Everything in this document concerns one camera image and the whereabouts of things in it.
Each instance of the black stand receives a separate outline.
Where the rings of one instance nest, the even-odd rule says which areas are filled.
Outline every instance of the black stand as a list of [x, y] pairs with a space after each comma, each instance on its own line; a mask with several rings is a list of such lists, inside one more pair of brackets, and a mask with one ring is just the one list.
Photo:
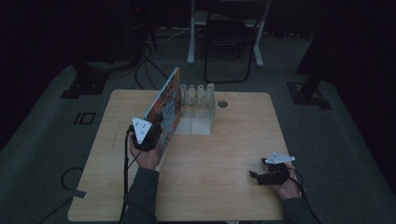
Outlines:
[[296, 105], [318, 105], [322, 110], [332, 110], [329, 101], [323, 99], [318, 89], [319, 82], [320, 79], [317, 77], [308, 77], [304, 84], [298, 82], [286, 82], [286, 84]]
[[73, 63], [77, 76], [69, 90], [64, 91], [61, 99], [77, 99], [82, 95], [100, 95], [106, 85], [109, 73], [95, 74], [85, 62]]

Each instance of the book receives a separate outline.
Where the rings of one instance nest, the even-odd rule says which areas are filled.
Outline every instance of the book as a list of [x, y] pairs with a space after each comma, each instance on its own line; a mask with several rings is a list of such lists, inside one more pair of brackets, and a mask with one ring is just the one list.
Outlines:
[[173, 132], [177, 128], [180, 118], [180, 73], [179, 68], [177, 67], [166, 80], [144, 116], [145, 120], [150, 121], [153, 124], [160, 122], [163, 128], [163, 134], [161, 135], [157, 145], [159, 164], [161, 164], [169, 141], [171, 140]]

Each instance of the chair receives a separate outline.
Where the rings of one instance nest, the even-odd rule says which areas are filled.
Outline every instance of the chair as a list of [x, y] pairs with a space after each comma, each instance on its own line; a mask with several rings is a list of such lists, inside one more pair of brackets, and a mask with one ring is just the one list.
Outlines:
[[[205, 80], [212, 83], [244, 82], [250, 73], [250, 63], [253, 56], [253, 47], [256, 40], [256, 30], [259, 22], [266, 13], [266, 1], [262, 0], [221, 0], [208, 6], [206, 17], [206, 32], [203, 51], [205, 55]], [[254, 22], [247, 27], [245, 22]], [[245, 46], [250, 44], [250, 53], [247, 65], [247, 74], [242, 79], [211, 80], [207, 77], [207, 53], [219, 51], [209, 49], [209, 46], [232, 47], [231, 51], [238, 51], [236, 58], [242, 54]]]

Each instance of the person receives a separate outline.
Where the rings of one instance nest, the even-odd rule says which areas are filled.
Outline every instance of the person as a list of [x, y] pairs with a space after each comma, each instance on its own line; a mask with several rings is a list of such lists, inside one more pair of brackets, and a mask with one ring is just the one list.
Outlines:
[[150, 151], [140, 151], [134, 148], [132, 134], [129, 134], [130, 152], [139, 165], [134, 183], [124, 196], [128, 205], [121, 224], [153, 224], [158, 223], [155, 217], [158, 182], [160, 173], [155, 170], [159, 157], [157, 148]]
[[[134, 156], [139, 168], [137, 169], [134, 183], [129, 192], [124, 196], [128, 205], [121, 224], [158, 223], [155, 217], [155, 206], [157, 198], [158, 182], [160, 173], [155, 170], [159, 158], [157, 149], [142, 151], [134, 148], [131, 135], [130, 152]], [[294, 167], [290, 168], [290, 176], [295, 176]], [[271, 188], [283, 201], [283, 220], [287, 224], [295, 223], [317, 223], [310, 214], [308, 205], [301, 197], [301, 192], [296, 183], [288, 179], [283, 185], [271, 185]]]
[[[289, 173], [295, 179], [294, 166], [286, 164], [289, 168]], [[312, 216], [306, 200], [302, 198], [297, 184], [288, 179], [283, 185], [270, 186], [279, 196], [283, 203], [283, 221], [288, 224], [298, 223], [317, 223]]]

